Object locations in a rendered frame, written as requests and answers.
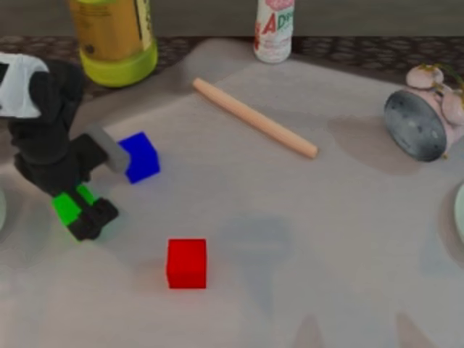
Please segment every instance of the bottle label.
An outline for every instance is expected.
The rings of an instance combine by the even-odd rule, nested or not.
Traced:
[[[118,61],[148,49],[153,42],[149,0],[85,4],[70,0],[82,52],[101,61]]]
[[[254,50],[266,62],[280,62],[291,52],[294,0],[259,0]]]

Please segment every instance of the gray tabletop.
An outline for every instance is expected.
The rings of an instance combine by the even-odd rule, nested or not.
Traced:
[[[320,147],[308,160],[212,106],[204,78]],[[404,155],[382,120],[399,86],[210,41],[158,79],[84,106],[116,139],[145,131],[162,172],[91,188],[121,217],[77,244],[6,162],[0,347],[461,347],[462,250],[447,161]],[[169,238],[205,237],[205,291],[167,289]]]

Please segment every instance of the pink flower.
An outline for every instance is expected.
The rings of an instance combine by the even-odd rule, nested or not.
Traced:
[[[295,0],[266,0],[266,4],[274,11],[281,11],[293,6]]]

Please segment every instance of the white bottle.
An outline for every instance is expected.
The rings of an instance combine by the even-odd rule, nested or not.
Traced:
[[[254,53],[265,63],[280,63],[291,53],[294,0],[258,0]]]

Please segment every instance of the yellow jar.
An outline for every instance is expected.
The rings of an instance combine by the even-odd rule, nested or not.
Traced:
[[[149,0],[70,0],[87,76],[106,87],[146,78],[158,60]]]

